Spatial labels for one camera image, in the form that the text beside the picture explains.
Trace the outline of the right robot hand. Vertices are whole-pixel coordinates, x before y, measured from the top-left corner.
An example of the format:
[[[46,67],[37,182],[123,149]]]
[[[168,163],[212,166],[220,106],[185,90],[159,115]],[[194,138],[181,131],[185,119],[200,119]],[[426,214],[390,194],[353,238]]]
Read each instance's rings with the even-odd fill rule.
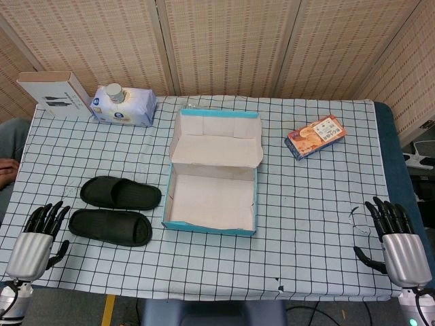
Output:
[[[354,246],[357,258],[369,268],[389,277],[402,288],[424,287],[432,280],[432,273],[420,236],[414,232],[408,212],[400,204],[382,201],[365,202],[381,242],[384,261],[366,256]]]

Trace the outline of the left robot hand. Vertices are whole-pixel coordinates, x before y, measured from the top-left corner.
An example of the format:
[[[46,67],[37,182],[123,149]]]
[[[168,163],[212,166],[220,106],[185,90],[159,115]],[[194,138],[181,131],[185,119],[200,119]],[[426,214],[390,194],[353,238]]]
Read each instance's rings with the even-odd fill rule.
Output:
[[[7,263],[6,274],[12,280],[31,283],[65,256],[68,240],[62,242],[56,255],[51,255],[54,241],[70,210],[69,206],[62,205],[62,201],[49,203],[31,213]]]

